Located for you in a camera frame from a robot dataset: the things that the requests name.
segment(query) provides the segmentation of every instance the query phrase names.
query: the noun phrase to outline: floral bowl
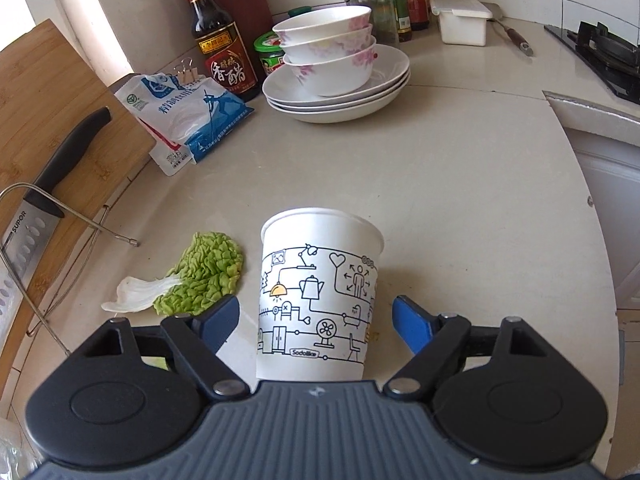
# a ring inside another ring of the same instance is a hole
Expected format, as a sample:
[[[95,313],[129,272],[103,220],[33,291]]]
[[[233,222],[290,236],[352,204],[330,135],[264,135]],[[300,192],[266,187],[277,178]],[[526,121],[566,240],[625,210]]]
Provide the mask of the floral bowl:
[[[282,43],[291,46],[366,28],[370,14],[371,9],[366,6],[329,7],[284,20],[273,31]]]
[[[290,46],[281,43],[280,47],[289,56],[290,61],[295,64],[333,61],[341,57],[357,54],[367,48],[371,39],[372,28],[373,25],[369,25],[360,30],[338,34],[338,36]]]
[[[357,54],[321,63],[296,64],[284,57],[284,64],[291,67],[293,75],[306,91],[319,96],[347,94],[360,88],[371,76],[376,57],[376,40],[370,38],[369,46]]]

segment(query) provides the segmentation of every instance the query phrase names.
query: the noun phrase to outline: paper cup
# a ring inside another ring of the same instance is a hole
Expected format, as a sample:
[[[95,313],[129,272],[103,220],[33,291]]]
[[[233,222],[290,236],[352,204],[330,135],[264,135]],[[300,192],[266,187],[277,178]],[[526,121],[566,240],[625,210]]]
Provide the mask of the paper cup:
[[[257,377],[362,378],[384,247],[366,220],[309,207],[262,228]]]

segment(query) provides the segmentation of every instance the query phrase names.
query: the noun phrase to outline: knife handle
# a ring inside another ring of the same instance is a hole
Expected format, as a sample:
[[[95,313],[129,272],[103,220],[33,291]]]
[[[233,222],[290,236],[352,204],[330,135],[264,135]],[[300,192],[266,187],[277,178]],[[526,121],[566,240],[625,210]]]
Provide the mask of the knife handle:
[[[111,122],[111,113],[106,107],[100,108],[85,117],[60,143],[33,184],[52,194],[53,189],[80,162],[94,137],[109,122]],[[58,218],[65,217],[56,204],[34,189],[30,189],[25,193],[24,200],[53,216]]]

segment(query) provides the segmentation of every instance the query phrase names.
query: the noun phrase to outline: metal rack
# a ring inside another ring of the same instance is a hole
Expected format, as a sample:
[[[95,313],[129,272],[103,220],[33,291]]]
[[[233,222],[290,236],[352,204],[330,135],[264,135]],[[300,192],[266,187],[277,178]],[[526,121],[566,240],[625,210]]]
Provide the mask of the metal rack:
[[[60,206],[65,211],[67,211],[67,212],[71,213],[72,215],[76,216],[76,218],[81,219],[83,222],[85,222],[86,224],[88,224],[89,226],[91,226],[94,229],[94,232],[92,233],[91,237],[84,244],[84,246],[82,247],[82,249],[79,252],[78,256],[76,256],[76,259],[74,260],[72,265],[69,267],[69,270],[67,271],[66,275],[62,277],[62,280],[60,281],[60,285],[58,286],[58,289],[55,291],[53,299],[50,302],[49,306],[44,311],[44,313],[40,311],[39,307],[36,306],[36,304],[33,302],[33,300],[29,297],[29,295],[27,293],[27,290],[25,289],[25,287],[24,287],[24,285],[22,283],[22,280],[20,278],[18,278],[18,275],[15,272],[15,269],[13,268],[13,266],[12,266],[11,262],[9,261],[9,259],[7,258],[6,254],[4,252],[4,247],[0,246],[0,260],[2,260],[2,263],[4,263],[4,266],[7,268],[7,271],[9,272],[9,276],[14,281],[14,283],[17,286],[18,290],[20,290],[20,293],[22,294],[23,299],[25,299],[27,301],[27,303],[29,304],[29,306],[33,310],[33,313],[38,318],[38,322],[37,322],[36,326],[33,329],[29,330],[27,332],[27,335],[28,336],[33,336],[38,331],[40,326],[44,326],[44,328],[47,330],[47,332],[49,332],[51,337],[55,340],[55,342],[60,346],[60,348],[62,348],[62,350],[68,356],[68,355],[70,355],[69,349],[64,345],[64,343],[59,338],[59,336],[56,334],[56,332],[52,329],[52,327],[50,326],[49,322],[47,321],[47,316],[54,309],[56,309],[60,305],[60,303],[62,303],[62,301],[65,299],[66,295],[69,293],[71,288],[75,285],[75,283],[78,280],[80,274],[82,273],[82,270],[84,270],[84,267],[86,266],[86,263],[87,263],[87,261],[89,259],[89,256],[91,255],[91,253],[92,253],[92,251],[94,249],[95,242],[97,240],[98,234],[100,234],[100,232],[108,233],[111,236],[113,236],[114,238],[116,238],[116,240],[122,240],[124,242],[127,242],[130,245],[133,245],[134,247],[138,247],[140,245],[140,243],[137,240],[135,240],[134,238],[128,238],[128,237],[120,235],[120,234],[118,234],[118,233],[116,233],[114,231],[111,231],[110,229],[107,229],[103,225],[104,220],[105,220],[107,214],[109,213],[109,211],[111,209],[110,206],[107,206],[107,205],[102,207],[103,212],[102,212],[102,216],[100,217],[100,221],[99,222],[95,222],[94,220],[91,220],[91,219],[87,218],[86,216],[82,215],[82,213],[79,213],[78,211],[70,208],[65,203],[60,202],[60,200],[58,200],[54,196],[50,195],[49,193],[47,193],[43,189],[39,188],[38,186],[34,186],[33,184],[29,184],[27,182],[17,182],[16,184],[11,184],[10,186],[4,188],[2,191],[0,191],[0,202],[2,201],[2,199],[9,192],[11,192],[14,189],[18,189],[18,188],[27,188],[27,189],[33,189],[33,190],[37,191],[38,193],[40,193],[41,195],[43,195],[46,198],[48,198],[49,200],[51,200],[52,202],[54,202],[56,205]],[[78,260],[78,258],[80,257],[80,255],[82,254],[84,249],[87,247],[87,245],[89,246],[89,249],[85,254],[84,260],[82,261],[82,264],[81,264],[80,269],[78,270],[78,273],[73,278],[71,284],[66,288],[64,293],[60,294],[60,290],[62,289],[62,286],[64,285],[64,282],[65,282],[66,278],[68,277],[70,271],[75,266],[76,261]]]

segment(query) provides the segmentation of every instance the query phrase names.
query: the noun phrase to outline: metal screw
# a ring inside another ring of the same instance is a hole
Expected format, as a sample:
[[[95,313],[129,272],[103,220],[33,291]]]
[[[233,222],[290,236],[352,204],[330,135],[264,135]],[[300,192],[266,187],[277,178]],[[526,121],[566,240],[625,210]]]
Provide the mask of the metal screw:
[[[223,397],[232,397],[244,392],[244,383],[237,379],[225,379],[214,384],[213,391]]]
[[[420,389],[420,383],[411,377],[398,377],[389,382],[389,389],[395,394],[412,394]]]

